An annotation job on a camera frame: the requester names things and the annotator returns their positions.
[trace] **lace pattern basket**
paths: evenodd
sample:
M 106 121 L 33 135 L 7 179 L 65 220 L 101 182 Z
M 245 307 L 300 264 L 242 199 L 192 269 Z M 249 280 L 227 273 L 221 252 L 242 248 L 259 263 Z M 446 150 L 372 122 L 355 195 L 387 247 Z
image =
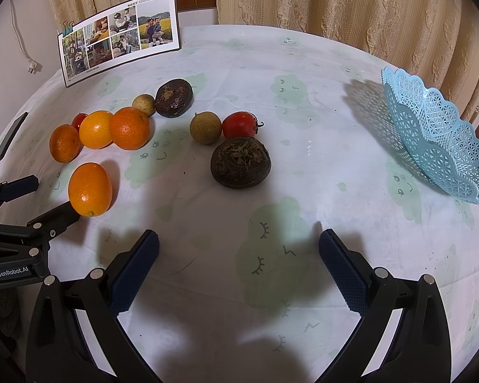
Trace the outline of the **lace pattern basket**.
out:
M 392 121 L 415 163 L 445 192 L 479 204 L 479 139 L 472 125 L 418 76 L 387 66 L 382 83 Z

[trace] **blue gripper pad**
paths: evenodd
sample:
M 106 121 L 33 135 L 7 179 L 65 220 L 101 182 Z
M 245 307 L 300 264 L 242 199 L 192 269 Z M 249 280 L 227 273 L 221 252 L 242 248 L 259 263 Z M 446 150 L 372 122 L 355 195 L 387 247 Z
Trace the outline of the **blue gripper pad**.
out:
M 368 286 L 350 259 L 351 253 L 356 252 L 349 251 L 333 230 L 327 229 L 321 233 L 319 238 L 321 259 L 341 291 L 348 308 L 363 317 L 369 307 Z
M 107 269 L 110 272 L 108 309 L 114 316 L 130 309 L 138 290 L 160 253 L 158 235 L 146 230 L 129 252 L 118 254 Z
M 0 192 L 0 200 L 10 202 L 18 197 L 33 193 L 39 187 L 39 180 L 36 176 L 28 176 L 22 179 L 4 184 Z

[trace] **orange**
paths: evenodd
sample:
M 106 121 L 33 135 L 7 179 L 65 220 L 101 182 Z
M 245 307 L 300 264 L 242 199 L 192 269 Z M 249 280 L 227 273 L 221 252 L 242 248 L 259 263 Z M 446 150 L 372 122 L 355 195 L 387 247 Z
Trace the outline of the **orange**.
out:
M 100 149 L 112 142 L 110 119 L 113 114 L 108 111 L 96 111 L 86 117 L 80 125 L 80 141 L 90 149 Z
M 49 139 L 51 156 L 59 163 L 68 163 L 74 160 L 81 146 L 78 130 L 69 124 L 55 128 Z
M 69 201 L 82 216 L 99 216 L 112 203 L 112 182 L 106 170 L 96 163 L 85 163 L 78 167 L 67 188 Z
M 145 112 L 126 107 L 119 109 L 110 120 L 110 134 L 113 142 L 122 149 L 138 149 L 149 136 L 149 119 Z

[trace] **small tomato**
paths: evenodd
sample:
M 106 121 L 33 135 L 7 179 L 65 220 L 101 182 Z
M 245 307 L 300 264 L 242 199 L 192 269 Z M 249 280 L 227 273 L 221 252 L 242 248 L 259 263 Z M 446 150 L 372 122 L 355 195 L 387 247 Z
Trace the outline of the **small tomato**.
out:
M 225 138 L 255 137 L 259 125 L 257 118 L 250 112 L 234 112 L 222 122 L 222 130 Z
M 71 123 L 71 126 L 74 126 L 79 131 L 80 125 L 82 124 L 82 121 L 85 118 L 87 118 L 87 114 L 78 114 L 77 116 L 74 117 L 73 122 Z

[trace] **table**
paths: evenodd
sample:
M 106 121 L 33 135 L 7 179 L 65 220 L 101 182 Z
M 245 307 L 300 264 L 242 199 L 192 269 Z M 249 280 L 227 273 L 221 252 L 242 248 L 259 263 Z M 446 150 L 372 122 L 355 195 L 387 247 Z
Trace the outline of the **table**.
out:
M 29 115 L 0 162 L 0 180 L 35 174 L 39 189 L 4 205 L 0 222 L 26 223 L 65 202 L 74 169 L 101 163 L 113 181 L 113 205 L 53 240 L 50 268 L 61 280 L 84 277 L 131 248 L 145 229 L 156 231 L 160 256 L 119 319 L 167 383 L 314 382 L 360 318 L 318 255 L 320 232 L 333 228 L 373 267 L 436 278 L 455 377 L 479 348 L 479 206 L 413 175 L 402 146 L 389 141 L 394 128 L 380 77 L 387 63 L 269 27 L 188 27 L 182 47 L 69 89 L 60 71 L 49 79 L 18 112 Z M 84 149 L 65 165 L 51 158 L 48 141 L 58 125 L 79 112 L 115 112 L 174 78 L 192 84 L 193 106 L 175 119 L 156 114 L 143 148 Z M 272 170 L 261 185 L 235 191 L 213 180 L 214 147 L 188 133 L 194 113 L 208 110 L 221 119 L 251 111 L 265 123 L 258 139 Z M 25 330 L 37 289 L 21 290 Z M 392 332 L 397 320 L 393 315 Z M 109 371 L 82 321 L 98 365 Z M 368 371 L 382 361 L 392 332 Z

